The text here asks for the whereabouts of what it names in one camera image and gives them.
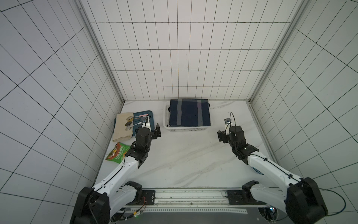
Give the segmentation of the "navy striped scarf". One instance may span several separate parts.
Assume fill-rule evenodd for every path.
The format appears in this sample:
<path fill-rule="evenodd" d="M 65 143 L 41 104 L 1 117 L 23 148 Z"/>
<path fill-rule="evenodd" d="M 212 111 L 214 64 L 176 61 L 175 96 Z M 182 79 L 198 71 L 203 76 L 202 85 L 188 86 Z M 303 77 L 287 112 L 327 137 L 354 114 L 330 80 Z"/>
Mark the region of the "navy striped scarf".
<path fill-rule="evenodd" d="M 169 127 L 209 127 L 209 108 L 207 99 L 172 99 L 169 106 Z"/>

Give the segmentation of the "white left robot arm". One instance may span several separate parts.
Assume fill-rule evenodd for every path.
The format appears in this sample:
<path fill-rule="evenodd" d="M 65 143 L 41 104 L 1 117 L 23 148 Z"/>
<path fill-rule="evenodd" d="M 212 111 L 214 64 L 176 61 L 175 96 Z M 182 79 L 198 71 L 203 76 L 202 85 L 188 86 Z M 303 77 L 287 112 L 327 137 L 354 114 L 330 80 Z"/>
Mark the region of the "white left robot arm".
<path fill-rule="evenodd" d="M 161 137 L 160 126 L 154 130 L 140 127 L 136 140 L 124 160 L 100 183 L 84 187 L 78 194 L 70 218 L 71 224 L 109 224 L 133 218 L 147 205 L 154 204 L 155 192 L 149 195 L 142 185 L 128 178 L 145 162 L 152 140 Z"/>

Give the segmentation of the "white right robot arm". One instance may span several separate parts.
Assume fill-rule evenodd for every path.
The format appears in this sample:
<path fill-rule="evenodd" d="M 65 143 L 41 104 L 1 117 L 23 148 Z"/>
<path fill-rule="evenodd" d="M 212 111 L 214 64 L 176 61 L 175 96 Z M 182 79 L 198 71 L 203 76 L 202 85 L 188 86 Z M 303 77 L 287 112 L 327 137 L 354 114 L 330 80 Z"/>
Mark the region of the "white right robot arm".
<path fill-rule="evenodd" d="M 234 155 L 256 173 L 271 180 L 278 188 L 252 180 L 242 186 L 241 200 L 246 204 L 265 203 L 285 212 L 295 224 L 314 224 L 328 215 L 328 209 L 317 183 L 295 175 L 246 142 L 240 126 L 217 132 L 218 140 L 228 143 Z"/>

